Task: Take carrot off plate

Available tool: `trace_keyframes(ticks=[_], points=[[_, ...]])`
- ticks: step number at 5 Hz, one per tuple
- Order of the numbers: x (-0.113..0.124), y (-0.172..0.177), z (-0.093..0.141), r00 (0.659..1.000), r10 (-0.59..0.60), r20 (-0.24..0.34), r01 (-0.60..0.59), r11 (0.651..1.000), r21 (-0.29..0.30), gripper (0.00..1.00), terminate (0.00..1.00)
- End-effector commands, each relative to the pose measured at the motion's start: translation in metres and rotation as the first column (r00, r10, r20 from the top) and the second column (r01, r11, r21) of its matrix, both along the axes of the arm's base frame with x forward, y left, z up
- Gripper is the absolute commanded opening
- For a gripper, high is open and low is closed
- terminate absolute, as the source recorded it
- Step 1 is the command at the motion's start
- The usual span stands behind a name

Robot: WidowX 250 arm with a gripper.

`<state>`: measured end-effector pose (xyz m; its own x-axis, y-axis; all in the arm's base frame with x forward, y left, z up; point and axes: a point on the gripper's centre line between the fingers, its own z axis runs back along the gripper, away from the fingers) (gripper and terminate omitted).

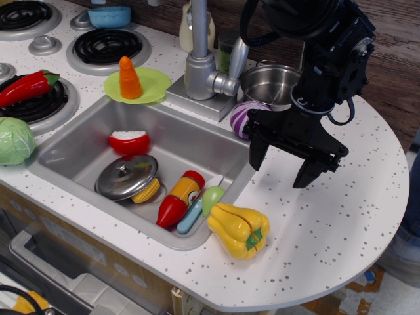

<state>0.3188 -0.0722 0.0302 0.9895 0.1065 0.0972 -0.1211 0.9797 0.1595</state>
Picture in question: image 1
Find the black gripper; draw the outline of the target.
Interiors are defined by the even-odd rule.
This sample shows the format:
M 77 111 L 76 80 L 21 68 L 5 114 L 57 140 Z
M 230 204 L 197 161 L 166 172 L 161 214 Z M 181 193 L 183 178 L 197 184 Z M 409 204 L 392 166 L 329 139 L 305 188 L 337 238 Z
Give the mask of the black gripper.
M 258 171 L 268 147 L 274 146 L 304 160 L 293 188 L 306 188 L 321 173 L 336 171 L 348 149 L 331 136 L 321 122 L 323 117 L 328 117 L 335 125 L 345 124 L 332 117 L 334 107 L 334 102 L 308 104 L 303 98 L 292 98 L 291 107 L 284 111 L 249 110 L 243 131 L 251 141 L 249 163 L 252 168 Z

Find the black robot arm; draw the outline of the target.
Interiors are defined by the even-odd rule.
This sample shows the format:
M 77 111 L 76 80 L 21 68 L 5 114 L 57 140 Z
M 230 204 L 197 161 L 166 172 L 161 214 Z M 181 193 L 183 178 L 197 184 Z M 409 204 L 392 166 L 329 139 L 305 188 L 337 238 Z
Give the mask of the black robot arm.
M 247 1 L 240 37 L 250 47 L 278 38 L 304 42 L 303 70 L 291 89 L 291 107 L 274 112 L 249 110 L 244 131 L 251 144 L 249 162 L 259 169 L 274 146 L 303 160 L 294 187 L 305 188 L 322 173 L 336 171 L 348 148 L 322 126 L 338 104 L 354 109 L 353 97 L 368 84 L 366 68 L 374 51 L 375 26 L 352 1 L 263 1 L 271 32 L 250 38 L 258 3 Z

